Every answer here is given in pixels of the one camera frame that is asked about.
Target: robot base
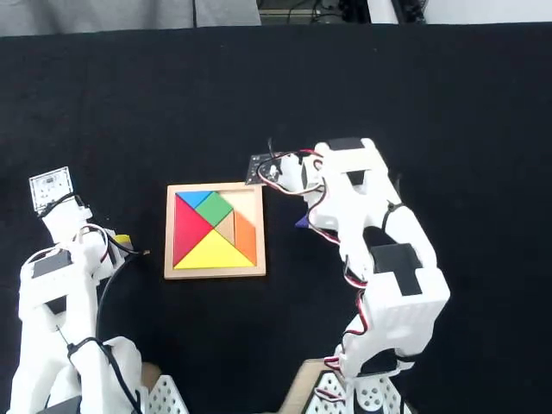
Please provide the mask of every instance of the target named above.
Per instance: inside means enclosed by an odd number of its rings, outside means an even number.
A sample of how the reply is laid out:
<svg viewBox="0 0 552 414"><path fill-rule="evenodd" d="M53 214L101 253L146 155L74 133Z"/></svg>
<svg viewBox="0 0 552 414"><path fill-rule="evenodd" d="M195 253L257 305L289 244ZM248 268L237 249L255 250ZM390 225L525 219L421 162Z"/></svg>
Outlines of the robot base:
<svg viewBox="0 0 552 414"><path fill-rule="evenodd" d="M148 414L189 414L170 375L161 375L149 393Z"/></svg>
<svg viewBox="0 0 552 414"><path fill-rule="evenodd" d="M322 371L315 388L345 397L345 390L333 371ZM355 381L355 413L399 414L401 396L385 375L373 375ZM304 414L345 414L345 403L330 403L314 392L304 408ZM405 414L411 410L405 405Z"/></svg>

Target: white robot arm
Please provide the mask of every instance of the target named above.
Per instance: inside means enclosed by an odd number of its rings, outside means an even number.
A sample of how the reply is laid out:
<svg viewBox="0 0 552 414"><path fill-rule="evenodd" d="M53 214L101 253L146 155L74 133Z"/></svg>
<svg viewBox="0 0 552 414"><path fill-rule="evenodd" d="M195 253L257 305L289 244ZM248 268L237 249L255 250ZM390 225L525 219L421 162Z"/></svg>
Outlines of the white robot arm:
<svg viewBox="0 0 552 414"><path fill-rule="evenodd" d="M351 386L356 378L374 374L367 363L382 351L396 356L389 376L412 367L450 293L433 247L393 188L373 142L320 142L314 151L282 154L272 162L279 163L277 182L261 179L304 197L310 228L339 246L343 276L359 289L359 314L326 359L328 367ZM367 246L366 227L382 229L393 242Z"/></svg>
<svg viewBox="0 0 552 414"><path fill-rule="evenodd" d="M57 189L61 173L68 179L68 171L57 170L38 180ZM33 192L35 208L47 190ZM78 196L54 196L57 201L39 205L38 212L55 245L21 269L22 344L9 413L145 413L140 352L123 337L96 338L99 281L122 269L133 251L111 230L88 223L92 214Z"/></svg>

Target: cable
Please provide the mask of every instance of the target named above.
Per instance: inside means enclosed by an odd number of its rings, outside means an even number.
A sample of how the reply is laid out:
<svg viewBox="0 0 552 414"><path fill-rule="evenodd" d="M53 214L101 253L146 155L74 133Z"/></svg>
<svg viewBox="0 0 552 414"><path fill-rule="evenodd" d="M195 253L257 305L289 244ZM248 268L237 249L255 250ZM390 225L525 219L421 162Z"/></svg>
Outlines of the cable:
<svg viewBox="0 0 552 414"><path fill-rule="evenodd" d="M330 233L328 233L327 231L324 231L320 228L318 228L316 225L313 224L313 222L311 221L311 213L312 211L318 207L322 201L324 201L324 199L326 198L326 195L328 193L328 186L326 185L326 179L323 177L322 178L322 181L323 181L323 188L324 188L324 191L322 193L322 196L320 196L320 198L318 199L318 201L316 201L308 210L307 210L307 223L309 224L309 226L315 231L317 232L319 235L321 235L324 239L326 239L328 242L332 242L334 244L337 244L339 246L340 242L339 242L339 239L337 237L334 237L332 236Z"/></svg>
<svg viewBox="0 0 552 414"><path fill-rule="evenodd" d="M81 241L82 234L80 233L80 231L82 229L88 229L89 231L90 229L94 229L95 231L99 231L102 234L103 243L105 244L105 251L103 252L102 257L100 258L100 263L104 262L105 258L110 252L110 244L109 244L110 238L109 238L109 235L107 234L107 231L105 231L103 227L98 226L97 224L88 223L88 224L85 224L80 229L78 229L77 234L72 238L73 241L75 241L77 238L78 238L78 242Z"/></svg>
<svg viewBox="0 0 552 414"><path fill-rule="evenodd" d="M126 259L118 268L115 270L113 275L110 277L110 279L105 284L105 287L103 289L102 295L100 296L98 306L97 306L97 314L96 314L96 336L99 336L100 334L100 324L102 322L102 314L104 312L104 306L105 306L105 298L107 297L107 293L111 286L115 283L115 280L119 276L119 274L122 273L122 271L136 258L140 257L138 254L131 254L128 259Z"/></svg>
<svg viewBox="0 0 552 414"><path fill-rule="evenodd" d="M296 155L299 155L299 154L302 154L302 153L306 153L306 154L309 154L309 155L316 155L317 157L322 157L321 154L317 153L316 151L313 151L312 149L300 149L298 151L290 151L290 152L287 152L287 153L283 153L283 154L280 154L280 155L276 155L268 160L264 160L262 161L258 166L257 166L257 176L260 178L260 180L269 185L270 187L274 188L275 190L278 190L280 192L283 192L284 194L288 195L288 196L302 196L304 194L307 194L311 191L315 191L317 189L319 189L320 187L322 187L322 184L317 184L315 185L314 187L311 187L311 188L307 188L305 190L302 190L302 191L288 191L287 189L285 189L282 185L268 179L267 177L265 177L261 172L261 168L269 163L269 162L274 162L275 160L279 160L281 158L284 158L286 157L287 155L291 155L291 154L296 154Z"/></svg>
<svg viewBox="0 0 552 414"><path fill-rule="evenodd" d="M335 395L333 392L326 391L322 388L315 388L314 395L329 403L345 403L345 398Z"/></svg>
<svg viewBox="0 0 552 414"><path fill-rule="evenodd" d="M126 252L128 254L138 254L138 255L146 255L149 254L149 250L133 250L131 248L127 248L126 246L119 243L117 240L115 240L113 237L111 237L109 234L107 234L108 240L113 244L115 247L121 249L123 252Z"/></svg>
<svg viewBox="0 0 552 414"><path fill-rule="evenodd" d="M348 255L345 256L345 263L343 264L343 278L352 287L356 287L357 289L366 289L368 285L368 282L359 279L355 274L348 273Z"/></svg>
<svg viewBox="0 0 552 414"><path fill-rule="evenodd" d="M99 348L102 350L103 354L105 355L111 367L113 368L113 372L115 373L117 381L122 388L122 392L124 392L124 395L129 400L135 412L137 414L141 414L140 403L138 403L138 401L132 396L132 393L129 390L129 386L127 386L127 384L124 382L124 378L122 377L121 368L119 367L119 364L117 363L110 349L107 346L105 346L103 342L101 342L95 337L89 336L88 338L83 339L77 345L70 343L69 345L67 345L67 358L69 359L69 361L71 360L72 355L78 352L88 342L96 343L99 346Z"/></svg>
<svg viewBox="0 0 552 414"><path fill-rule="evenodd" d="M196 5L196 0L191 0L191 22L193 28L198 27L198 7Z"/></svg>
<svg viewBox="0 0 552 414"><path fill-rule="evenodd" d="M405 205L403 203L393 204L391 201L388 202L387 211L383 216L383 221L381 223L381 231L384 233L386 232L387 220L389 219L389 216L401 207L405 207Z"/></svg>
<svg viewBox="0 0 552 414"><path fill-rule="evenodd" d="M290 24L290 20L292 19L292 12L299 6L302 6L305 3L308 3L310 0L301 0L300 2L296 3L290 8L290 11L287 12L287 19L285 21L285 24Z"/></svg>
<svg viewBox="0 0 552 414"><path fill-rule="evenodd" d="M362 323L362 330L347 329L345 332L343 332L343 335L342 335L342 353L344 353L344 354L345 354L345 343L343 342L343 339L345 338L345 335L346 334L351 334L351 335L355 335L355 336L361 336L361 335L364 335L369 329L367 316L364 313L364 304L363 304L363 301L362 301L363 298L364 298L364 291L359 291L359 293L356 297L356 308L359 311L359 317L360 317L361 323Z"/></svg>
<svg viewBox="0 0 552 414"><path fill-rule="evenodd" d="M321 17L327 17L327 16L336 16L343 18L342 15L338 15L337 13L322 13L321 15L317 15L310 19L310 24L312 23L318 23Z"/></svg>
<svg viewBox="0 0 552 414"><path fill-rule="evenodd" d="M35 252L33 254L30 255L30 257L28 259L26 259L24 262L23 262L23 266L22 267L25 267L26 265L28 265L29 263L33 263L34 261L36 261L36 258L40 255L46 255L47 253L50 253L54 250L63 250L62 248L58 248L56 246L53 246L51 248L43 248L42 250L39 250L38 252Z"/></svg>
<svg viewBox="0 0 552 414"><path fill-rule="evenodd" d="M71 191L71 192L68 192L65 196L62 196L57 200L51 201L50 203L46 204L46 207L44 207L44 210L38 214L38 218L46 217L48 214L52 212L53 209L55 209L58 205L60 205L61 203L63 203L64 201L66 201L68 198L71 198L71 197L75 197L75 199L77 200L77 203L79 204L83 203L80 197L78 195L75 195L75 193Z"/></svg>

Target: yellow piece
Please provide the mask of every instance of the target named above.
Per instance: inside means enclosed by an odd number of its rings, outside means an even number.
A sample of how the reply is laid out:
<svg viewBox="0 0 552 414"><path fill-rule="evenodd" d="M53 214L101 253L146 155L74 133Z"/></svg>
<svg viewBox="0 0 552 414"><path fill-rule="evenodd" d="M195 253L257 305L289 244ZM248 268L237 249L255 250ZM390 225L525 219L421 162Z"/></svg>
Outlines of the yellow piece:
<svg viewBox="0 0 552 414"><path fill-rule="evenodd" d="M130 243L130 236L129 235L114 235L113 238L119 244Z"/></svg>
<svg viewBox="0 0 552 414"><path fill-rule="evenodd" d="M254 267L254 264L216 230L211 230L174 268L215 267Z"/></svg>

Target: blue triangle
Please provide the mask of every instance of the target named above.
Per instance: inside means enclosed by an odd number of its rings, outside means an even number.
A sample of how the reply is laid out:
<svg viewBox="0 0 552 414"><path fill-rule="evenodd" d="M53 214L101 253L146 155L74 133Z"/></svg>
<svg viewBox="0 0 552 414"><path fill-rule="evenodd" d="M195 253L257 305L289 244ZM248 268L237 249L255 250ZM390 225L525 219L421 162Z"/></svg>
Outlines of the blue triangle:
<svg viewBox="0 0 552 414"><path fill-rule="evenodd" d="M181 191L178 196L190 205L193 209L198 207L213 191Z"/></svg>
<svg viewBox="0 0 552 414"><path fill-rule="evenodd" d="M295 223L295 227L299 227L301 229L308 229L309 228L309 222L307 221L307 216L303 216L301 220Z"/></svg>

